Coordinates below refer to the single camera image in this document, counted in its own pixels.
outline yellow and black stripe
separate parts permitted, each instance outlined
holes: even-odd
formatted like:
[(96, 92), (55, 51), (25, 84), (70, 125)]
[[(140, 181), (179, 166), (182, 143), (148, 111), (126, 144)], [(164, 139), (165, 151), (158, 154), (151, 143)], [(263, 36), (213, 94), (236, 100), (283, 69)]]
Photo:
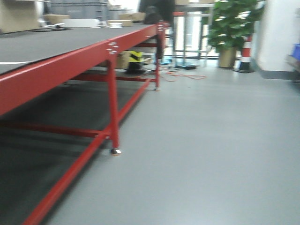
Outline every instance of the yellow and black stripe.
[(143, 61), (143, 53), (130, 51), (129, 62), (142, 62)]

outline red and white stripe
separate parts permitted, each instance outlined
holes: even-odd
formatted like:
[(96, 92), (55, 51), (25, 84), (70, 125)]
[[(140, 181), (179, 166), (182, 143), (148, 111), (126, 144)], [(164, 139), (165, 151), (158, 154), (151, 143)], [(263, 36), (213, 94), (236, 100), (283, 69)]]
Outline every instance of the red and white stripe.
[(251, 62), (251, 57), (250, 57), (251, 42), (252, 42), (252, 35), (247, 37), (247, 40), (244, 43), (241, 62), (247, 62), (247, 63)]

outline striped traffic cone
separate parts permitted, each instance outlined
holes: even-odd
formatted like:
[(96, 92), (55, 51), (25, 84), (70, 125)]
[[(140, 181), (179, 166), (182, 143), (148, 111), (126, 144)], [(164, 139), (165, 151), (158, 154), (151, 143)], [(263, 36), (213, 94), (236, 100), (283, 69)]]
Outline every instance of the striped traffic cone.
[(242, 51), (242, 59), (240, 61), (240, 67), (238, 69), (234, 69), (234, 71), (239, 73), (252, 73), (254, 70), (250, 66), (251, 57), (250, 57), (250, 50), (251, 50), (251, 42), (252, 42), (252, 35), (247, 37), (247, 40), (244, 43), (244, 48)]

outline gray table top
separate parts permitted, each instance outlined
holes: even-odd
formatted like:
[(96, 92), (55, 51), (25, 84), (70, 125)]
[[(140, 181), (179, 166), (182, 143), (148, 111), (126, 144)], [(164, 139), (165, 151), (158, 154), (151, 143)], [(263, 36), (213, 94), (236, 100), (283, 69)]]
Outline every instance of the gray table top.
[(150, 25), (120, 29), (74, 28), (64, 31), (22, 31), (0, 35), (0, 75), (24, 65), (48, 59)]

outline plant pot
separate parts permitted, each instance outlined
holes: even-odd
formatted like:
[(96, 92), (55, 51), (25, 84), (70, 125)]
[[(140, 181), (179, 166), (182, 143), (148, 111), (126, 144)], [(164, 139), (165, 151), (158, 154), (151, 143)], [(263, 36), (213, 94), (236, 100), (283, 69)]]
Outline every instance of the plant pot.
[(233, 68), (235, 63), (237, 47), (224, 49), (220, 52), (218, 66), (221, 68)]

